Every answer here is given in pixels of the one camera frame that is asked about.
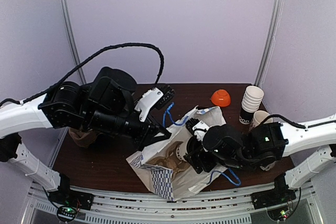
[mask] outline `paper bag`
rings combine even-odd
[[[199,119],[208,126],[225,124],[222,111],[219,107],[203,110],[198,110],[197,107],[195,107],[185,114],[182,119],[178,120],[177,123],[182,123],[186,116],[188,116],[189,119]],[[208,186],[211,172],[201,172],[197,174],[192,166],[190,166],[187,170],[174,174],[176,176],[173,176],[172,169],[148,164],[148,161],[156,157],[165,156],[167,149],[176,141],[188,141],[192,136],[185,126],[173,124],[167,129],[172,133],[168,140],[145,147],[143,151],[138,151],[128,157],[127,162],[149,191],[167,200],[176,201],[198,194],[203,188]],[[224,172],[226,167],[217,165],[213,170]],[[214,173],[212,180],[219,175],[219,173]]]

